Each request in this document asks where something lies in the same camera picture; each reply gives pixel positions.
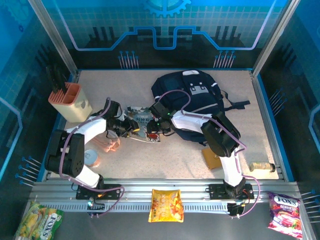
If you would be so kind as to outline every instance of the black mount bracket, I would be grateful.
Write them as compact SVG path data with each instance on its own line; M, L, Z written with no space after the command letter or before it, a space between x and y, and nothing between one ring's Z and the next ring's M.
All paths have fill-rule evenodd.
M112 189L112 188L117 188L121 187L120 184L103 184L101 186L101 189ZM97 200L118 200L120 198L120 190L113 190L113 191L108 191L106 194L103 192L97 192L97 191L91 191L83 186L78 185L78 189L76 191L76 196L75 199L77 200L89 200L90 198L94 198Z
M243 187L249 196L249 199L254 199L254 191L251 184L245 184ZM232 200L232 198L227 192L224 184L209 184L208 188L205 189L210 195L210 200ZM246 200L248 196L241 191L241 193L236 197L237 200Z

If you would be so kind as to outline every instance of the backpack strap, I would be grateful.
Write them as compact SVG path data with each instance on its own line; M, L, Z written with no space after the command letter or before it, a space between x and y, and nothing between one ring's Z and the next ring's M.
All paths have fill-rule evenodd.
M225 107L224 108L224 110L225 111L229 111L229 110L231 110L231 109L246 109L245 108L245 105L249 105L250 104L250 101L249 100L247 100L247 101L237 101L237 102L232 102L232 101L230 101L229 100L229 98L228 98L228 93L226 92L226 91L223 91L223 90L221 90L222 92L224 92L224 95L225 95L225 98L229 101L229 103L231 104L231 106L230 107Z

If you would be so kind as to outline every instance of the enclosure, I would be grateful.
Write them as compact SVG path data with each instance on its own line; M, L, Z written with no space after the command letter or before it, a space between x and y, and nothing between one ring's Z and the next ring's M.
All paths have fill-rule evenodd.
M318 208L313 198L303 196L320 190L319 7L312 0L4 1L0 8L0 185L6 206L1 208L2 215L22 214L37 199L66 211L62 229L69 233L59 232L57 239L65 239L64 234L73 239L74 231L67 226L86 212L82 206L87 201L75 199L71 183L44 168L52 131L76 125L47 100L52 91L47 66L58 66L68 82L81 85L92 114L103 109L107 97L123 109L150 107L155 102L151 86L157 78L196 69L211 75L232 102L250 101L245 109L229 110L226 116L247 145L239 156L242 172L256 177L262 186L257 210L251 213L252 219L261 221L241 220L238 225L212 214L214 218L203 219L221 223L210 231L226 230L224 224L235 228L256 224L253 228L264 233L259 239L287 239L268 231L263 221L269 217L267 192L272 191L301 199L304 237L316 239L318 213L308 213L304 204ZM228 107L230 103L223 100ZM92 142L85 145L86 150L96 150L101 160L93 171L106 183L126 189L115 212L138 212L129 218L146 229L141 218L149 211L152 189L181 189L186 210L190 207L188 211L195 213L193 219L204 213L192 206L224 203L210 201L205 190L224 178L222 168L208 169L201 151L207 147L177 134L161 135L159 143L122 137L115 152L104 152ZM29 156L42 163L40 170L26 164ZM253 162L275 164L276 171L250 171ZM28 170L36 171L37 180L28 180ZM247 182L254 192L258 190L254 181ZM128 206L140 210L125 209ZM118 213L111 214L124 221ZM11 214L3 221L1 239L9 239L20 220L21 215ZM180 231L187 233L186 228L203 221L192 220ZM85 220L79 224L89 238ZM108 234L115 228L100 226L99 231ZM122 234L118 238L128 237ZM257 232L251 229L249 234Z

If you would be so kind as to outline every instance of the beige container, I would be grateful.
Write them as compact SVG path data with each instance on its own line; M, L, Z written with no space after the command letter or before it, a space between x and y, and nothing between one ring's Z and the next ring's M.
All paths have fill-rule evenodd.
M92 107L86 98L81 85L77 83L66 82L67 88L64 94L62 90L57 93L52 92L49 96L49 103L69 122L84 122L90 113Z

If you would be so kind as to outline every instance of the purple cable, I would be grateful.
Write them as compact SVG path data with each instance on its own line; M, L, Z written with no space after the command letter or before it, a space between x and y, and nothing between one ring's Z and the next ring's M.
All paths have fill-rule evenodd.
M116 204L120 201L120 199L123 197L124 193L125 193L125 188L123 186L119 186L119 187L113 187L113 188L108 188L108 189L95 189L95 188L92 188L92 187L89 187L89 186L86 186L84 185L82 182L78 181L78 180L75 180L74 178L71 178L70 176L64 176L63 173L62 173L62 168L63 168L63 165L64 165L64 160L65 160L65 155L66 155L66 149L67 149L67 146L68 146L68 143L72 137L72 135L81 127L83 127L84 125L86 125L87 123L90 123L94 120L97 120L99 119L100 117L102 117L104 114L106 114L106 112L109 110L110 108L110 105L111 105L111 99L110 97L107 97L108 100L108 106L106 107L106 109L98 116L92 118L92 119L89 119L85 122L82 122L80 123L75 129L73 129L69 134L68 134L68 137L66 138L65 140L65 143L64 143L64 146L63 146L63 149L62 149L62 154L61 154L61 158L60 158L60 164L59 164L59 175L62 179L68 179L69 181L77 184L77 185L80 185L81 187L84 187L88 190L91 190L91 191L94 191L94 192L98 192L98 193L106 193L106 192L110 192L110 191L114 191L114 190L122 190L122 193L119 197L119 199L105 212L103 213L100 213L99 216L102 216L106 213L108 213L109 211L111 211L115 206Z
M184 116L195 117L195 118L198 118L198 119L202 119L202 118L203 118L203 119L208 119L208 120L214 122L214 123L215 123L216 125L218 125L226 134L228 134L236 143L238 143L239 145L243 146L242 149L240 149L240 150L238 150L238 151L236 151L236 152L234 153L234 156L236 156L238 153L240 153L240 152L242 152L242 151L244 151L244 150L247 149L247 146L246 146L244 143L242 143L242 142L241 142L240 140L238 140L235 136L233 136L233 135L231 134L231 132L229 132L224 126L222 126L222 124L220 124L217 120L213 119L212 117L209 117L209 116L203 116L203 117L202 117L202 116L195 115L195 114L185 113L185 112L184 112L184 108L185 108L186 106L188 106L188 104L191 102L191 97L190 97L190 95L189 95L186 91L183 91L183 90L180 90L180 89L175 89L175 90L167 91L167 92L165 92L164 94L161 95L161 97L159 98L158 101L160 101L164 95L169 94L169 93L172 93L172 92L182 92L182 93L184 93L184 94L186 94L186 95L188 96L188 98L189 98L188 102L181 108L181 113L182 113ZM237 161L237 159L235 159L235 165L236 165L236 169L237 169L238 173L240 174L241 172L240 172L240 169L239 169L239 166L238 166L238 161ZM246 211L245 213L239 215L239 217L242 217L242 216L244 216L244 215L247 215L249 212L252 211L252 209L256 206L256 204L257 204L257 202L258 202L258 199L259 199L259 197L260 197L260 192L261 192L260 183L259 183L259 181L258 181L255 177L253 177L253 176L247 176L247 175L243 175L243 174L241 174L241 176L244 177L244 178L246 178L246 179L253 179L253 180L255 180L255 182L256 182L256 184L257 184L257 186L258 186L258 195L257 195L257 197L256 197L256 199L255 199L255 201L254 201L254 203L253 203L253 205L252 205L252 207L251 207L248 211Z

